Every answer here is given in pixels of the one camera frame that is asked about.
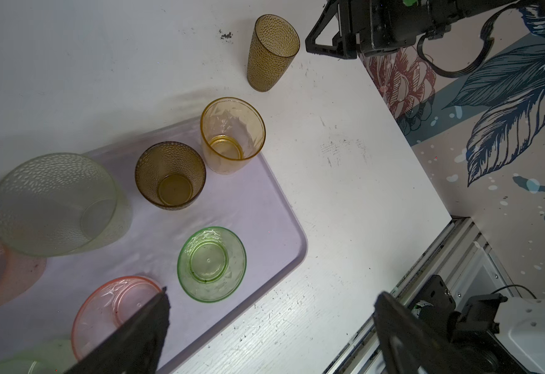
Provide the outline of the brown textured cup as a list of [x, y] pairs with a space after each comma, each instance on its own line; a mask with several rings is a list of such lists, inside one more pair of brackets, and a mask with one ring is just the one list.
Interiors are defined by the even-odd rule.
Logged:
[[255, 21], [249, 48], [247, 79], [258, 92], [272, 89], [300, 50], [300, 38], [282, 17], [265, 14]]
[[163, 210], [181, 210], [193, 204], [206, 184], [206, 165], [185, 143], [164, 141], [145, 150], [135, 166], [141, 195]]

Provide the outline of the green smooth cup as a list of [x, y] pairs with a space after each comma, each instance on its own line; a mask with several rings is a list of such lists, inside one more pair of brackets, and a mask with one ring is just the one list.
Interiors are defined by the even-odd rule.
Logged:
[[197, 302], [214, 303], [232, 295], [244, 279], [247, 255], [240, 238], [211, 226], [190, 236], [178, 256], [178, 280]]

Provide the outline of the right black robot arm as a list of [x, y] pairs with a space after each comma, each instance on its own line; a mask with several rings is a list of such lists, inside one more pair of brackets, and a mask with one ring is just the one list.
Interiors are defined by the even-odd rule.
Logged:
[[305, 48], [338, 59], [392, 54], [421, 35], [441, 38], [459, 20], [506, 6], [545, 12], [545, 1], [328, 1]]

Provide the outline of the pale green textured cup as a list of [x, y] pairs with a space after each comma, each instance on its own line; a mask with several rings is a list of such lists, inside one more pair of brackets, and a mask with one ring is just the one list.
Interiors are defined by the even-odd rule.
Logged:
[[130, 229], [132, 207], [105, 167], [87, 156], [45, 154], [0, 182], [0, 240], [31, 257], [108, 246]]

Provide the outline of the yellow smooth cup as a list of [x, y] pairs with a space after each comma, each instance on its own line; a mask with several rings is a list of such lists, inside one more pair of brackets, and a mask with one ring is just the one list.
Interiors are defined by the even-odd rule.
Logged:
[[202, 152], [208, 167], [230, 175], [258, 156], [266, 142], [266, 125], [260, 113], [239, 98], [210, 102], [200, 117]]

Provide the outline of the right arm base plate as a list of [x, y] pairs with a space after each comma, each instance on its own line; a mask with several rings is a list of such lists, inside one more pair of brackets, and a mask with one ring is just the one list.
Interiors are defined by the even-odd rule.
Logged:
[[417, 319], [444, 327], [450, 315], [456, 311], [456, 302], [442, 277], [434, 274], [415, 294], [408, 309]]

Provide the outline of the brown textured cup back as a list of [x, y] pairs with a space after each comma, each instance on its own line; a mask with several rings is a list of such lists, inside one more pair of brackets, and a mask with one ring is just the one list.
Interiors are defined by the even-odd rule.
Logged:
[[258, 92], [272, 89], [300, 50], [300, 38], [282, 17], [265, 14], [255, 21], [249, 48], [247, 79]]

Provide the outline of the pink smooth cup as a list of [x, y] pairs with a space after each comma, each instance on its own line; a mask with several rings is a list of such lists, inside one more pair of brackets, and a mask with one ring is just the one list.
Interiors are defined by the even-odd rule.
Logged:
[[119, 277], [100, 286], [74, 319], [71, 343], [76, 359], [89, 355], [160, 292], [154, 280], [141, 276]]

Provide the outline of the brown textured cup front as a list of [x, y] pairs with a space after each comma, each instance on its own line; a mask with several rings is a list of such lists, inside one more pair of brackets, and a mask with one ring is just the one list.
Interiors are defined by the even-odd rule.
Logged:
[[193, 204], [206, 184], [206, 165], [185, 143], [164, 141], [145, 150], [135, 166], [141, 195], [163, 210], [181, 210]]

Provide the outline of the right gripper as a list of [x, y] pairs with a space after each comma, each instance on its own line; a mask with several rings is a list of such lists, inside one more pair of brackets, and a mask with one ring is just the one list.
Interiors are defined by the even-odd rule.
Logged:
[[433, 26], [429, 1], [328, 1], [305, 38], [306, 51], [337, 59], [387, 55]]

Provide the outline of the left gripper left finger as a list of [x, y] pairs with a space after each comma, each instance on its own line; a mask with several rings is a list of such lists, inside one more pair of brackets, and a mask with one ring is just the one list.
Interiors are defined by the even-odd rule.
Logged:
[[167, 336], [167, 289], [154, 296], [68, 373], [155, 373]]

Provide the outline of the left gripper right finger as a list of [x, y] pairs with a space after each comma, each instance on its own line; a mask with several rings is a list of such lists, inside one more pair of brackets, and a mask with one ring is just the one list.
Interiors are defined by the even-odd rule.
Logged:
[[377, 297], [373, 319], [388, 373], [482, 372], [385, 291]]

